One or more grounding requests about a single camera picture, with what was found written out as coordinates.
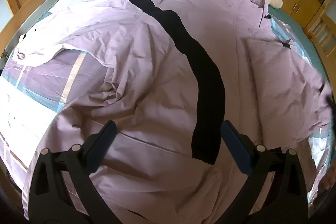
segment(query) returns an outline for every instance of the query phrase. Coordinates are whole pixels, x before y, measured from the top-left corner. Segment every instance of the bed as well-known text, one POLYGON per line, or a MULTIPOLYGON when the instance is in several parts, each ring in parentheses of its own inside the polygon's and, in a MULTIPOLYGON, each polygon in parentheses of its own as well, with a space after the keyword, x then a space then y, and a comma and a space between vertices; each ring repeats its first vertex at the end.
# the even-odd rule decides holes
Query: bed
MULTIPOLYGON (((55 6, 51 5, 51 9, 49 6, 48 11, 37 22, 47 18, 62 5, 70 5, 80 0, 66 1, 60 0, 55 6)), ((326 78, 322 63, 308 39, 303 36, 302 30, 296 29, 293 32, 296 26, 281 15, 281 12, 271 9, 270 13, 273 15, 273 32, 277 37, 282 41, 291 40, 290 43, 297 48, 297 53, 326 78)), ((14 46, 15 41, 12 41, 6 49, 7 52, 11 52, 14 46)), ((106 68, 92 56, 76 50, 64 50, 39 67, 23 67, 9 59, 0 77, 0 85, 4 87, 0 102, 6 106, 0 110, 0 157, 20 189, 23 189, 26 170, 35 149, 55 115, 67 102, 101 86, 105 72, 106 68)), ((315 191, 313 187, 308 194, 309 201, 315 195, 318 179, 321 179, 330 162, 333 146, 331 130, 315 132, 310 138, 310 146, 313 148, 313 158, 320 174, 314 184, 315 191)))

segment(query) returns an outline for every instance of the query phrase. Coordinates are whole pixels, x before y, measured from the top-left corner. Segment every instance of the pillow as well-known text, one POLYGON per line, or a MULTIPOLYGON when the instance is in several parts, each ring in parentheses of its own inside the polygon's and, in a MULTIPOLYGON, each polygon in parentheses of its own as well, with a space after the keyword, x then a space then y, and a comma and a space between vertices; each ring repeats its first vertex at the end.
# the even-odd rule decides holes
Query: pillow
POLYGON ((331 120, 331 88, 287 43, 246 41, 257 92, 263 144, 292 146, 331 120))

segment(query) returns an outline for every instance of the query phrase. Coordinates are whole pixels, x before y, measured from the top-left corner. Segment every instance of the bed sheet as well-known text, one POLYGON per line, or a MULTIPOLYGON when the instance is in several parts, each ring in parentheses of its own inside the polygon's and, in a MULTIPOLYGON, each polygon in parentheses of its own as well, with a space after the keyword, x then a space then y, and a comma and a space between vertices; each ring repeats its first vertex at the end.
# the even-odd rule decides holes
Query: bed sheet
MULTIPOLYGON (((90 0, 59 0, 39 20, 79 1, 90 0)), ((298 54, 310 62, 297 37, 293 37, 294 33, 284 31, 284 23, 277 18, 272 20, 274 33, 281 40, 291 37, 298 54)), ((101 86, 105 74, 106 68, 92 56, 74 50, 64 50, 36 68, 12 61, 7 63, 0 77, 0 85, 6 87, 0 93, 0 105, 7 106, 0 109, 0 157, 19 188, 23 188, 27 167, 51 120, 67 102, 101 86)), ((318 145, 312 147, 315 154, 326 149, 318 145)))

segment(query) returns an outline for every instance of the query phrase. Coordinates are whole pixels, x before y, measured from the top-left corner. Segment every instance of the cabinet handle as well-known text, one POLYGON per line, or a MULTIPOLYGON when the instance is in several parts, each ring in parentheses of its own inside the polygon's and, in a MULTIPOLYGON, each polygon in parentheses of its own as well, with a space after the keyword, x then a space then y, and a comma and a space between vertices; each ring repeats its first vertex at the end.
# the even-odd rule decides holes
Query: cabinet handle
POLYGON ((294 5, 294 7, 293 7, 293 9, 292 9, 292 10, 295 10, 295 8, 296 8, 297 4, 298 4, 298 3, 295 3, 295 5, 294 5))

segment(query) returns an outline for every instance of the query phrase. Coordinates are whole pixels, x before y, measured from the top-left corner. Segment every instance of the pink jacket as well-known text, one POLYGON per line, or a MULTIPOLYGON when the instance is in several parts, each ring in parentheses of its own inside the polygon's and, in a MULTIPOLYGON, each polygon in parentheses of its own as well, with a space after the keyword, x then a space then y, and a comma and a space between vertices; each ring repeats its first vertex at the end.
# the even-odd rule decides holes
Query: pink jacket
POLYGON ((218 124, 228 119, 271 149, 295 145, 330 119, 328 84, 321 88, 319 74, 275 38, 267 14, 265 0, 96 0, 72 5, 27 36, 14 54, 18 63, 75 48, 108 70, 100 90, 66 105, 42 138, 22 195, 26 214, 41 150, 68 150, 114 120, 119 134, 90 178, 118 218, 214 223, 246 180, 218 124), (34 37, 44 44, 29 43, 34 37))

